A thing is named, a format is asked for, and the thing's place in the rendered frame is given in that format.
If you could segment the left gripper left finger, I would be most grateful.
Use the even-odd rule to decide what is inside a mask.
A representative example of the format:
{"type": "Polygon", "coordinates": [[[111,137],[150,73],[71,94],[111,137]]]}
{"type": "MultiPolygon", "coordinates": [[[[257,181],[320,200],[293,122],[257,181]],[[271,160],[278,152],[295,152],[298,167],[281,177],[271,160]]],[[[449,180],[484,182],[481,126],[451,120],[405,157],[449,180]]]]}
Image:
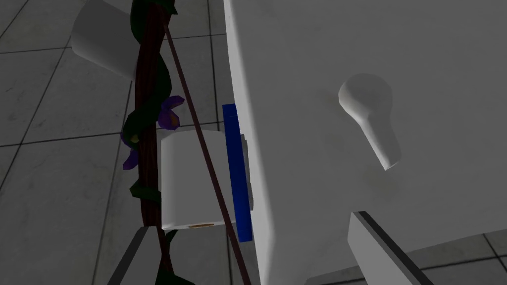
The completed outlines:
{"type": "Polygon", "coordinates": [[[157,227],[140,227],[107,285],[155,285],[160,262],[157,227]]]}

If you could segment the white round pot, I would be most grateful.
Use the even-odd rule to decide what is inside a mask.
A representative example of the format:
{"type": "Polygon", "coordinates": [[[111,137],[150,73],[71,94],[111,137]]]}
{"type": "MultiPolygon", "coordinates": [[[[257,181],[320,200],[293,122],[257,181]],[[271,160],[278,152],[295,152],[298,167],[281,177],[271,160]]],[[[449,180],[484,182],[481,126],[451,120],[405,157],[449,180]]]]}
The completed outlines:
{"type": "Polygon", "coordinates": [[[104,0],[87,0],[71,32],[76,55],[130,81],[135,80],[140,49],[130,17],[104,0]]]}

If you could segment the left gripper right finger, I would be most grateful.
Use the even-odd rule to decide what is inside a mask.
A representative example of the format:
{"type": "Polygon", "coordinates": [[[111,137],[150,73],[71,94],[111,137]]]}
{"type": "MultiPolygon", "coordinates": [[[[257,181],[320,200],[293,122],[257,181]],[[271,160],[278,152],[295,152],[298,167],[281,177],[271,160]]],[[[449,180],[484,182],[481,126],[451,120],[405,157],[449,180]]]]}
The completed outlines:
{"type": "Polygon", "coordinates": [[[434,285],[367,212],[351,213],[347,241],[368,285],[434,285]]]}

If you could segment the blue flat slab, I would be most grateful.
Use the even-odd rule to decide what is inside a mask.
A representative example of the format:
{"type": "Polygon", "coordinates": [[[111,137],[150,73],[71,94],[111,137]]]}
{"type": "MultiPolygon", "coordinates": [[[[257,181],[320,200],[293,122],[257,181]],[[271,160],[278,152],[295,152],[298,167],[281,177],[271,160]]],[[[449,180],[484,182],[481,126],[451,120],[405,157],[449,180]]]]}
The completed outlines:
{"type": "Polygon", "coordinates": [[[253,240],[247,174],[235,104],[222,106],[235,222],[240,243],[253,240]]]}

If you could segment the white cupboard door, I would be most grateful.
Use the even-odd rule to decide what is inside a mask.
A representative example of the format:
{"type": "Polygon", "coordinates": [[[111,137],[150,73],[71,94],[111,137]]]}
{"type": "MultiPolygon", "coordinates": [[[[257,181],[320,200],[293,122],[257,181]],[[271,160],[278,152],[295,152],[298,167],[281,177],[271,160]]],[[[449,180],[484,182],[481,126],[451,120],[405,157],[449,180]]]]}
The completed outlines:
{"type": "Polygon", "coordinates": [[[223,1],[261,285],[355,266],[352,212],[408,252],[507,229],[507,0],[223,1]],[[393,91],[386,171],[339,103],[359,73],[393,91]]]}

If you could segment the climbing plant with purple flowers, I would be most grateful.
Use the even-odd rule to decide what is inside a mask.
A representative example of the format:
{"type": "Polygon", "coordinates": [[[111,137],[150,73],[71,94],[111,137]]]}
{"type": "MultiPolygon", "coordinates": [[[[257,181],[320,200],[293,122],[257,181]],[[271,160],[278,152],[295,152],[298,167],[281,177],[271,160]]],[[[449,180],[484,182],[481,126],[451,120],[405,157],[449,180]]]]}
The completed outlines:
{"type": "Polygon", "coordinates": [[[175,61],[179,79],[184,89],[197,137],[211,178],[215,195],[224,219],[227,235],[233,247],[244,285],[252,285],[244,259],[235,235],[232,221],[223,193],[212,163],[212,159],[200,126],[193,100],[179,62],[176,49],[169,31],[172,15],[176,14],[175,0],[133,0],[130,14],[130,26],[134,38],[140,44],[135,75],[135,109],[130,113],[122,128],[124,143],[138,153],[138,181],[134,183],[135,197],[140,200],[144,226],[156,228],[157,243],[162,256],[158,270],[166,271],[175,279],[169,254],[169,246],[161,227],[161,203],[156,185],[157,150],[155,123],[162,104],[170,98],[172,84],[167,67],[160,55],[162,41],[168,43],[175,61]]]}

